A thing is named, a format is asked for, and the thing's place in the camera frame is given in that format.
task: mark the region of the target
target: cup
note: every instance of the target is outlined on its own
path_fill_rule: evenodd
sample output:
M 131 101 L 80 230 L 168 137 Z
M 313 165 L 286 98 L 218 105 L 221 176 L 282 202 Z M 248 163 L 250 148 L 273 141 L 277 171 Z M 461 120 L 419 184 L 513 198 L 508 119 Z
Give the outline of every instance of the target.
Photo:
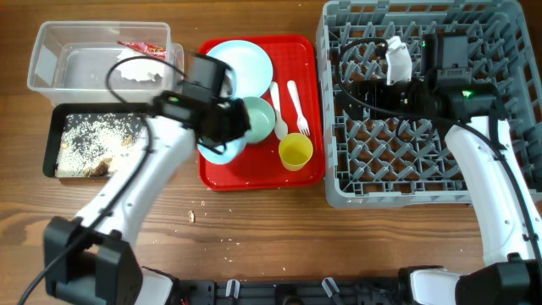
M 312 157 L 311 139 L 300 133 L 291 133 L 279 144 L 279 156 L 282 165 L 290 171 L 302 169 Z

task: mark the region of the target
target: fork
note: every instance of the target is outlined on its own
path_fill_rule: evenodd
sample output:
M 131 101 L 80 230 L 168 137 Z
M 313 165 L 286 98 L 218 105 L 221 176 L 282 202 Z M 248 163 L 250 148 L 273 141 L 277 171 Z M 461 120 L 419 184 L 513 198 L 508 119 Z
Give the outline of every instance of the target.
M 297 112 L 297 128 L 303 135 L 310 136 L 311 132 L 308 129 L 307 119 L 305 119 L 305 116 L 303 116 L 303 112 L 301 111 L 301 103 L 299 101 L 299 93 L 297 92 L 296 83 L 293 80 L 289 80 L 287 86 L 288 91 L 290 92 L 291 100 L 294 102 L 294 107 L 296 108 Z

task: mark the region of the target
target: wooden table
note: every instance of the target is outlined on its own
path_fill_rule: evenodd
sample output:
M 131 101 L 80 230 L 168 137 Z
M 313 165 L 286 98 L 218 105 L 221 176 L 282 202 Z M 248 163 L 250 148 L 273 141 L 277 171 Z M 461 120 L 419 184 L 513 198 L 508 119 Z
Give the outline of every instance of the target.
M 0 304 L 14 304 L 43 267 L 41 239 L 49 219 L 72 217 L 104 183 L 61 184 L 41 172 L 53 107 L 25 84 L 41 23 L 163 21 L 171 26 L 174 42 L 196 51 L 221 36 L 296 33 L 313 40 L 325 3 L 48 2 L 4 0 L 0 5 Z M 536 15 L 542 3 L 522 3 L 542 58 L 542 24 Z M 216 281 L 395 275 L 400 267 L 418 264 L 468 273 L 484 266 L 478 223 L 466 205 L 333 209 L 325 201 L 323 181 L 308 188 L 215 193 L 197 178 L 195 161 L 177 171 L 147 216 L 135 248 L 141 265 L 182 280 Z M 188 223 L 189 210 L 196 213 L 194 224 Z M 41 284 L 29 303 L 58 301 L 47 297 Z

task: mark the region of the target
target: light blue bowl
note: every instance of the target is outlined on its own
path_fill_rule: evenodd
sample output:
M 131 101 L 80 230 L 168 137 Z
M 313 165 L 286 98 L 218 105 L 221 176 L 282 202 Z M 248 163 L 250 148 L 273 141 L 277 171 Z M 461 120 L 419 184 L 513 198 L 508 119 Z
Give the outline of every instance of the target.
M 224 146 L 215 147 L 214 149 L 218 150 L 219 152 L 224 152 L 221 155 L 212 152 L 211 150 L 200 145 L 197 146 L 197 150 L 210 163 L 223 165 L 230 163 L 231 161 L 233 161 L 233 159 L 235 159 L 235 157 L 239 156 L 241 152 L 245 149 L 245 146 L 246 139 L 243 136 L 239 139 L 235 139 L 226 143 L 225 151 Z

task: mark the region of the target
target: dish rack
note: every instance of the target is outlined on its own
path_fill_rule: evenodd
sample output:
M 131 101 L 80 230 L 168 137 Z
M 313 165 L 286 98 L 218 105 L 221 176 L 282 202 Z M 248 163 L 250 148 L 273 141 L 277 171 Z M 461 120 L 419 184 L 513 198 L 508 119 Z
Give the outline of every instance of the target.
M 468 36 L 469 66 L 478 83 L 497 86 L 508 112 L 512 144 L 534 201 L 542 200 L 542 85 L 523 11 L 515 0 L 358 0 L 324 5 L 317 30 L 322 94 L 325 188 L 335 208 L 395 208 L 422 203 L 470 203 L 461 171 L 431 122 L 355 121 L 335 104 L 335 60 L 359 38 L 399 36 L 420 77 L 424 34 Z M 343 81 L 385 78 L 373 43 L 343 59 Z M 395 136 L 399 128 L 400 136 Z

